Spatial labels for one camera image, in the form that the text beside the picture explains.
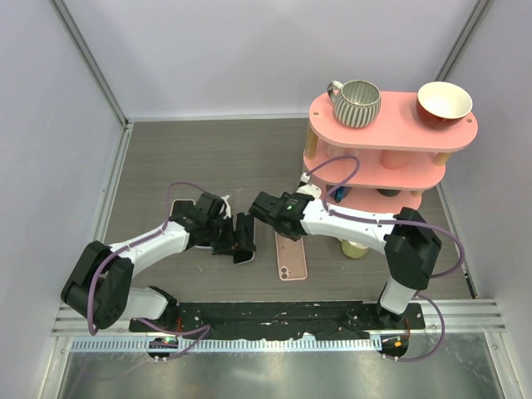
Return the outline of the lilac phone case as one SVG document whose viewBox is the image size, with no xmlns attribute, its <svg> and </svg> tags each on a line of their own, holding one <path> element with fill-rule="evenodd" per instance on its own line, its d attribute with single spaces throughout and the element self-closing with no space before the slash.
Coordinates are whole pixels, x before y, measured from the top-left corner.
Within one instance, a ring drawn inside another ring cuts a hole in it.
<svg viewBox="0 0 532 399">
<path fill-rule="evenodd" d="M 201 249 L 201 250 L 208 250 L 211 252 L 211 254 L 214 254 L 212 247 L 196 245 L 195 248 Z M 229 256 L 232 256 L 233 264 L 238 265 L 238 264 L 246 264 L 249 262 L 253 262 L 255 253 L 253 251 L 250 252 L 250 251 L 237 250 L 234 253 L 230 252 Z"/>
</svg>

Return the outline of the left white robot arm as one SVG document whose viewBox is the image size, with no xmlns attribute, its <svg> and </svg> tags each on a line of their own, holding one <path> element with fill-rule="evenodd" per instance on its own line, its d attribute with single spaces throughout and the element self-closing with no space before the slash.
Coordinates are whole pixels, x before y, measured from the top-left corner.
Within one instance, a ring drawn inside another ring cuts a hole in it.
<svg viewBox="0 0 532 399">
<path fill-rule="evenodd" d="M 111 245 L 89 243 L 63 286 L 61 300 L 91 327 L 103 330 L 120 318 L 133 331 L 175 330 L 180 319 L 177 300 L 161 288 L 134 288 L 140 272 L 192 248 L 229 255 L 234 264 L 251 261 L 256 250 L 250 214 L 232 214 L 226 199 L 203 193 L 199 199 L 176 199 L 168 219 L 133 239 Z"/>
</svg>

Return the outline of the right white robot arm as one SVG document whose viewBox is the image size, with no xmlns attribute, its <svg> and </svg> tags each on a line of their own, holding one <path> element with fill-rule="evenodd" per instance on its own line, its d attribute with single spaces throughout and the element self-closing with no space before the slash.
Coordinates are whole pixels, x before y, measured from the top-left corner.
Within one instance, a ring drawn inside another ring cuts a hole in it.
<svg viewBox="0 0 532 399">
<path fill-rule="evenodd" d="M 441 251 L 441 240 L 414 209 L 373 214 L 328 204 L 303 193 L 280 197 L 260 192 L 249 213 L 278 235 L 297 241 L 327 236 L 361 244 L 383 254 L 390 277 L 375 308 L 380 325 L 394 328 L 414 295 L 426 289 Z"/>
</svg>

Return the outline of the black phone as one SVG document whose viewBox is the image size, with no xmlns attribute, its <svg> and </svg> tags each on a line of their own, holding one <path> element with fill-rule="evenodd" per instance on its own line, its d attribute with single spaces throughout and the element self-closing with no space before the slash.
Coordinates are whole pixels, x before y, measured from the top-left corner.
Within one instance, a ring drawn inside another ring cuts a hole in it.
<svg viewBox="0 0 532 399">
<path fill-rule="evenodd" d="M 254 252 L 235 251 L 233 255 L 234 264 L 244 264 L 254 260 Z"/>
</svg>

